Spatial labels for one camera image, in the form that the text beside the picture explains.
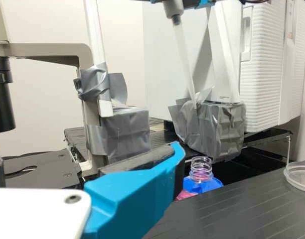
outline lab equipment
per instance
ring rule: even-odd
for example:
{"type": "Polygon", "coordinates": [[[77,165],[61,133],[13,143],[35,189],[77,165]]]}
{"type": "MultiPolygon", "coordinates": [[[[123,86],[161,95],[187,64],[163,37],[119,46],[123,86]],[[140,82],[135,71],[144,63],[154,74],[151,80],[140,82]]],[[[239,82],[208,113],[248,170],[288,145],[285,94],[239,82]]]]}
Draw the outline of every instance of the lab equipment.
{"type": "MultiPolygon", "coordinates": [[[[181,16],[196,93],[211,89],[207,100],[223,102],[227,100],[224,96],[235,92],[227,82],[232,74],[224,73],[227,57],[216,55],[216,60],[213,55],[218,49],[227,49],[225,54],[228,47],[211,46],[220,42],[219,37],[215,38],[219,29],[226,29],[228,37],[223,38],[228,38],[229,44],[223,45],[231,46],[234,69],[240,71],[231,83],[234,82],[236,93],[247,108],[246,132],[266,130],[299,116],[305,72],[305,1],[272,0],[241,5],[229,0],[217,2],[211,11],[187,10],[181,16]],[[220,7],[225,21],[217,16],[220,7]]],[[[157,4],[144,4],[144,28],[149,29],[144,32],[145,81],[151,116],[171,120],[166,106],[189,94],[179,71],[180,57],[173,45],[172,26],[163,16],[163,9],[157,4]],[[156,52],[152,45],[161,50],[156,52]],[[168,91],[174,81],[176,88],[168,91]],[[154,85],[162,87],[154,92],[150,90],[154,85]]]]}
{"type": "Polygon", "coordinates": [[[184,178],[183,189],[176,197],[176,200],[182,200],[223,187],[222,182],[214,177],[211,163],[212,160],[204,156],[191,159],[189,176],[184,178]]]}

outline white vent grille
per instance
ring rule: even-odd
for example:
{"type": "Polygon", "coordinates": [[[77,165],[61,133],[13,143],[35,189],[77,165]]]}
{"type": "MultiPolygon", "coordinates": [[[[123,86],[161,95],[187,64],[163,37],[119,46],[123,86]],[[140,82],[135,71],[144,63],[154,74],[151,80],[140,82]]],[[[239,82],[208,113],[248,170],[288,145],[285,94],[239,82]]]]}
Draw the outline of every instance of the white vent grille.
{"type": "Polygon", "coordinates": [[[241,63],[240,97],[246,104],[246,131],[279,122],[285,0],[253,6],[250,61],[241,63]]]}

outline clear plastic bottle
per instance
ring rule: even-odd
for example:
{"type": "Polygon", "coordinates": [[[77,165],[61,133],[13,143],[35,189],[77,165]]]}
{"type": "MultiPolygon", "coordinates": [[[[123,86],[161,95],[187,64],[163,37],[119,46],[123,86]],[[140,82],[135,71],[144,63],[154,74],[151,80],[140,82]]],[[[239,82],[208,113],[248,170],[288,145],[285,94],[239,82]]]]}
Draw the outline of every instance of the clear plastic bottle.
{"type": "Polygon", "coordinates": [[[223,184],[212,173],[212,161],[208,157],[194,157],[189,176],[183,179],[183,189],[176,200],[182,200],[207,191],[221,188],[223,184]]]}

